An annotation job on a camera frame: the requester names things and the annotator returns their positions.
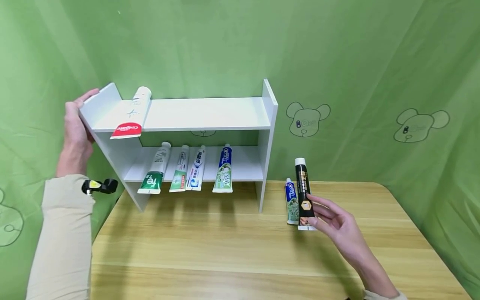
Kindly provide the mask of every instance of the white shelf unit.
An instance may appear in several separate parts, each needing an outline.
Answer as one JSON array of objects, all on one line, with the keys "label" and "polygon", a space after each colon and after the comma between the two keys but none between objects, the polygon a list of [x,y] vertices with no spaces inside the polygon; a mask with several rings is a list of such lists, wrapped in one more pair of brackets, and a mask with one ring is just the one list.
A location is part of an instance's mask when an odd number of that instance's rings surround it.
[{"label": "white shelf unit", "polygon": [[[110,83],[85,102],[80,114],[132,200],[140,211],[144,211],[150,195],[137,194],[137,189],[149,171],[158,147],[143,147],[137,137],[110,139],[122,123],[121,112],[128,104],[128,101],[122,101],[116,85]],[[255,182],[261,213],[277,109],[275,95],[268,80],[264,79],[262,96],[259,97],[153,99],[142,131],[258,130],[257,146],[232,147],[232,181]],[[189,146],[189,161],[192,161],[200,145]],[[180,147],[172,147],[165,182],[173,179]],[[206,149],[205,182],[215,181],[221,149]]]}]

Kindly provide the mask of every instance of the cartoon bear drawing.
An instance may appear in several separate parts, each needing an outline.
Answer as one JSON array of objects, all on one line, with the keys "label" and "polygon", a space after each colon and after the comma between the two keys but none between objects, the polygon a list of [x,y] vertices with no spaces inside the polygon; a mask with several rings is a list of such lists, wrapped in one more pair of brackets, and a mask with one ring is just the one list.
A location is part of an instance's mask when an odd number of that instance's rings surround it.
[{"label": "cartoon bear drawing", "polygon": [[402,143],[420,142],[427,138],[430,128],[443,128],[450,121],[450,116],[444,110],[431,115],[420,115],[416,109],[409,108],[396,119],[400,128],[395,132],[394,139]]},{"label": "cartoon bear drawing", "polygon": [[202,131],[192,131],[193,135],[196,136],[211,136],[216,133],[215,130],[202,130]]},{"label": "cartoon bear drawing", "polygon": [[18,210],[2,205],[2,202],[3,191],[0,190],[0,247],[5,247],[17,240],[24,228],[24,219]]},{"label": "cartoon bear drawing", "polygon": [[287,107],[287,116],[292,118],[290,132],[296,136],[308,137],[318,132],[318,123],[330,115],[327,104],[320,105],[317,109],[303,108],[298,102],[293,102]]}]

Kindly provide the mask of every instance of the left hand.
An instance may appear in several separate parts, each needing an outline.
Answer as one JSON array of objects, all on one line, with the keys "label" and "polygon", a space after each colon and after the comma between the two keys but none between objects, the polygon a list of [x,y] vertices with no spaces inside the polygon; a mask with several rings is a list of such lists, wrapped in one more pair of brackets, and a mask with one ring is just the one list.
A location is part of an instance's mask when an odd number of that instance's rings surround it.
[{"label": "left hand", "polygon": [[86,174],[87,161],[93,153],[94,139],[86,130],[79,112],[84,102],[98,92],[98,89],[93,89],[75,101],[65,103],[65,134],[63,150],[57,166],[57,177]]}]

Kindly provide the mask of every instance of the beige sleeve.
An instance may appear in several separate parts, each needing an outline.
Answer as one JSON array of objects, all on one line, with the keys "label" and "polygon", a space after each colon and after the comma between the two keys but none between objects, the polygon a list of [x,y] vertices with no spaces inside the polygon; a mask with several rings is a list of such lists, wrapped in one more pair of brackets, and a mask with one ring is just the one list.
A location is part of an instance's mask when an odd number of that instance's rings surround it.
[{"label": "beige sleeve", "polygon": [[90,296],[95,201],[81,190],[88,179],[68,175],[47,180],[43,227],[35,252],[27,300],[87,300]]},{"label": "beige sleeve", "polygon": [[401,291],[398,291],[398,296],[395,298],[386,298],[366,289],[363,290],[363,298],[365,300],[407,300],[407,297]]}]

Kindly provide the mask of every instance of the wood grain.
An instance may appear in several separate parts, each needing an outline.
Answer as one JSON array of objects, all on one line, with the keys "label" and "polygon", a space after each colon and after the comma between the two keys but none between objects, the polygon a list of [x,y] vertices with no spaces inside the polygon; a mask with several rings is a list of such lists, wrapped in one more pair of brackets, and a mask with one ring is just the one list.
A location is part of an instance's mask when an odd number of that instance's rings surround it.
[{"label": "wood grain", "polygon": [[[355,215],[409,299],[469,299],[386,188],[311,188]],[[358,275],[326,236],[287,225],[282,182],[268,182],[261,215],[253,183],[236,182],[232,194],[211,189],[162,192],[143,214],[124,193],[94,243],[92,299],[361,298]]]}]

